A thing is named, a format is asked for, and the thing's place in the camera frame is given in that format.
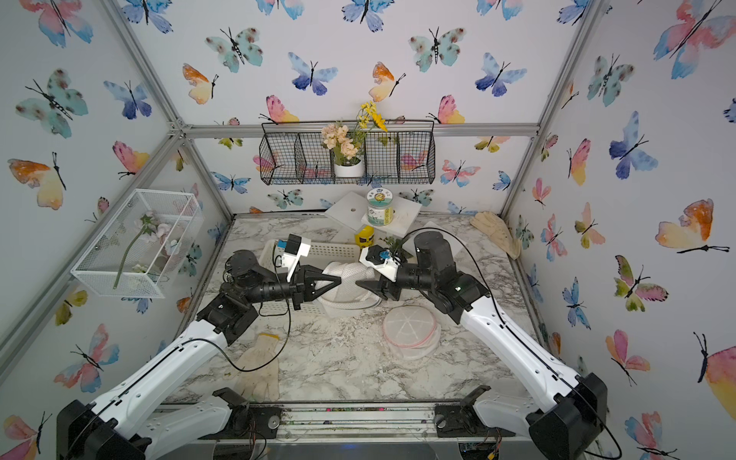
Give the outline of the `white mesh laundry bag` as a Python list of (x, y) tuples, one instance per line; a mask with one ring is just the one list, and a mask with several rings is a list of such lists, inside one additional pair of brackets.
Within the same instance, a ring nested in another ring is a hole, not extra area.
[(435, 315), (421, 306), (392, 309), (383, 320), (383, 339), (399, 360), (421, 360), (433, 353), (441, 339)]

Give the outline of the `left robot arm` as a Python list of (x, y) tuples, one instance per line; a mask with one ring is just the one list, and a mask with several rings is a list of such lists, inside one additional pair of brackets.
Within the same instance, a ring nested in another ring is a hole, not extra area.
[(90, 404), (67, 404), (57, 416), (59, 459), (157, 459), (201, 436), (217, 433), (239, 411), (242, 400), (217, 391), (201, 407), (145, 423), (168, 396), (210, 358), (233, 344), (258, 318), (260, 304), (311, 302), (341, 279), (288, 254), (280, 276), (260, 266), (255, 254), (238, 250), (226, 261), (218, 295), (167, 348)]

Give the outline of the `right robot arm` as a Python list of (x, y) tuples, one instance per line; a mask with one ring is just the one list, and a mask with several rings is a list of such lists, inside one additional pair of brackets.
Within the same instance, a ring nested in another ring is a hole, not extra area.
[(415, 263), (381, 246), (362, 249), (360, 262), (379, 279), (361, 281), (360, 287), (383, 300), (418, 291), (512, 371), (528, 398), (505, 397), (481, 385), (464, 401), (472, 425), (526, 437), (546, 459), (582, 458), (607, 427), (605, 383), (592, 373), (581, 376), (523, 331), (483, 280), (457, 268), (447, 236), (438, 228), (421, 230), (413, 239)]

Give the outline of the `white plastic basket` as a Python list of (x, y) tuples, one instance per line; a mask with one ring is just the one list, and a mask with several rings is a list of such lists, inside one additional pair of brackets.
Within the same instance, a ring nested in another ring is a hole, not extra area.
[[(273, 271), (279, 275), (286, 274), (288, 270), (281, 267), (281, 256), (285, 252), (285, 243), (278, 240), (270, 240), (258, 257), (260, 266)], [(310, 252), (306, 257), (301, 257), (299, 262), (303, 265), (314, 266), (320, 270), (326, 268), (329, 263), (356, 263), (360, 258), (360, 248), (348, 243), (312, 243)], [(327, 306), (321, 300), (304, 303), (301, 311), (305, 314), (321, 314), (329, 317), (349, 317), (356, 315), (345, 309), (335, 309)]]

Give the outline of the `small green potted plant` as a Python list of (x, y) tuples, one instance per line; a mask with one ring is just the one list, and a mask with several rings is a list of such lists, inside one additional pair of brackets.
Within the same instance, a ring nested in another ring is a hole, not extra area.
[(404, 257), (404, 244), (401, 238), (386, 236), (383, 238), (383, 242), (386, 243), (387, 248), (392, 255), (397, 257)]

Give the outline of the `white tiered shelf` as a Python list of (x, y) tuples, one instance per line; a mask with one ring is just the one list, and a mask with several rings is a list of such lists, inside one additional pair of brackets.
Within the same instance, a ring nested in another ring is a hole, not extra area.
[[(421, 214), (418, 203), (394, 197), (391, 207), (394, 210), (393, 220), (386, 226), (375, 228), (376, 243), (381, 243), (385, 237), (400, 240), (410, 231), (425, 227), (437, 227), (450, 231), (447, 225), (440, 222), (442, 215)], [(325, 212), (325, 216), (338, 226), (335, 242), (355, 243), (358, 232), (369, 224), (367, 212), (368, 201), (365, 194), (359, 195), (351, 192), (333, 204)]]

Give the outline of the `green label jar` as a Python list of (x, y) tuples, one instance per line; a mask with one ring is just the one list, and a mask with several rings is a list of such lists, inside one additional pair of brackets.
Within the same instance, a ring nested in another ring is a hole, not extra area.
[(371, 226), (386, 226), (391, 224), (394, 216), (393, 193), (383, 187), (377, 187), (366, 194), (366, 218)]

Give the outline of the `white flower pot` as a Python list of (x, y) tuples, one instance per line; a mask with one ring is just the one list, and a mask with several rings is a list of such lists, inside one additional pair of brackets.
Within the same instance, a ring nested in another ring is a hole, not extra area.
[(333, 170), (335, 171), (336, 178), (353, 179), (365, 175), (365, 165), (360, 157), (356, 157), (355, 162), (347, 165), (335, 163)]

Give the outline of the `artificial flower bouquet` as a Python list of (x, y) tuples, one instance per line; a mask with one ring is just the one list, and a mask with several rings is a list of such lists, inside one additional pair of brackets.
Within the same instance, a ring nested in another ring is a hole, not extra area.
[(321, 145), (328, 150), (333, 162), (347, 165), (362, 158), (368, 135), (374, 131), (388, 132), (387, 122), (373, 101), (364, 103), (354, 122), (335, 122), (322, 128)]

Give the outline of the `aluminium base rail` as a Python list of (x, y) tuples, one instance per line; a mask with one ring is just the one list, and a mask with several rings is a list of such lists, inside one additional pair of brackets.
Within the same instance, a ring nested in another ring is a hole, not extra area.
[(249, 446), (277, 444), (415, 443), (519, 444), (531, 442), (506, 423), (483, 425), (460, 400), (420, 402), (263, 402), (233, 409), (216, 427), (226, 402), (165, 404), (144, 424), (155, 448), (170, 453), (187, 445), (214, 442)]

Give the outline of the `white mesh wall box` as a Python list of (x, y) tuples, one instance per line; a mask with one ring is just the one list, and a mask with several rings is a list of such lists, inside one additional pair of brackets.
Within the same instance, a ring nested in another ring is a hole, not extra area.
[(137, 189), (71, 274), (99, 296), (163, 298), (178, 275), (197, 274), (202, 224), (196, 195)]

